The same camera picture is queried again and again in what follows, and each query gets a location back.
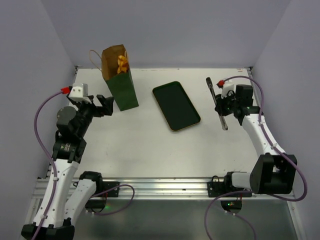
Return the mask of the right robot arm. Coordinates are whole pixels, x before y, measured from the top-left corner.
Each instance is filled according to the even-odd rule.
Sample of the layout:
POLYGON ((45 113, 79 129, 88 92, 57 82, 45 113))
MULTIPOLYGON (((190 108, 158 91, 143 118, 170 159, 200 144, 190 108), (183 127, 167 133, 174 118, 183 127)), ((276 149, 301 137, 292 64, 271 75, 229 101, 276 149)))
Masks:
POLYGON ((216 96, 215 110, 220 117, 233 115, 247 132, 258 159, 251 172, 228 172, 224 177, 223 192, 235 196, 241 189, 255 194, 289 194, 292 191, 296 170, 294 155, 287 155, 278 146, 266 125, 260 107, 254 105, 253 87, 246 84, 225 83, 216 96))

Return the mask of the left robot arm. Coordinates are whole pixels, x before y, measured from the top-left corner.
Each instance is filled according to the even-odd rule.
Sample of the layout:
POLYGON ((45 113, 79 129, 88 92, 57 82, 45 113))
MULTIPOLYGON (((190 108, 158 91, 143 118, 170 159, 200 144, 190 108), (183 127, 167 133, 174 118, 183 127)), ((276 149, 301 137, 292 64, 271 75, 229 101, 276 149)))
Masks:
POLYGON ((75 224, 91 196, 103 193, 104 184, 99 172, 85 173, 72 194, 69 194, 74 175, 79 168, 85 147, 84 136, 93 120, 113 114, 114 97, 98 94, 100 106, 93 97, 75 107, 66 106, 57 113, 57 131, 52 148, 52 169, 42 203, 32 223, 22 227, 26 240, 71 240, 75 224))

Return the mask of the orange twisted fake bread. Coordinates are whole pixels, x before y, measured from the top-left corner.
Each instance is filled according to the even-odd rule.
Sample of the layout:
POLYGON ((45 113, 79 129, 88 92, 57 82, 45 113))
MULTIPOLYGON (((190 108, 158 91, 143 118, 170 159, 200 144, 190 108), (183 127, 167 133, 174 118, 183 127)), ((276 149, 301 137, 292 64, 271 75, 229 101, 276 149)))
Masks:
POLYGON ((117 74, 121 74, 121 73, 127 73, 129 70, 129 61, 128 61, 128 55, 127 55, 127 51, 124 51, 123 55, 119 55, 117 57, 117 64, 118 64, 118 68, 117 68, 117 74))

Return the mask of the green brown paper bag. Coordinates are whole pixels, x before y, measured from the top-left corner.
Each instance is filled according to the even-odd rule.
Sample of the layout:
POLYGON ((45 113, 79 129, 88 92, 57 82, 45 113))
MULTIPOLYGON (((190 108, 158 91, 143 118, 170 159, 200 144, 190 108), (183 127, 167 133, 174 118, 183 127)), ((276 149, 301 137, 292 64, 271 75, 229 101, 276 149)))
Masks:
POLYGON ((118 56, 127 52, 123 44, 110 46, 99 54, 97 51, 89 50, 89 60, 97 68, 108 86, 108 89, 120 111, 126 111, 139 106, 135 86, 129 69, 127 73, 117 74, 118 56))

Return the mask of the metal tongs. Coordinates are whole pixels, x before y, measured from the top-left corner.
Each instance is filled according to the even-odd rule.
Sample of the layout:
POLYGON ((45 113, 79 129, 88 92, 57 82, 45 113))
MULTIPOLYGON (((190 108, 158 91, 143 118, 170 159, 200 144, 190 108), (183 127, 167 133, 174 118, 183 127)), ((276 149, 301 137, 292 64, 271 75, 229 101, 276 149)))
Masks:
MULTIPOLYGON (((210 93, 212 95, 213 102, 217 106, 217 98, 216 98, 216 94, 215 94, 215 91, 214 91, 213 83, 212 83, 212 80, 211 80, 210 77, 206 78, 206 84, 207 84, 208 89, 209 89, 209 91, 210 91, 210 93)), ((222 129, 224 131, 227 131, 229 128, 228 128, 228 125, 227 125, 227 122, 226 122, 225 118, 223 116, 219 115, 219 114, 218 114, 218 117, 219 117, 222 129)))

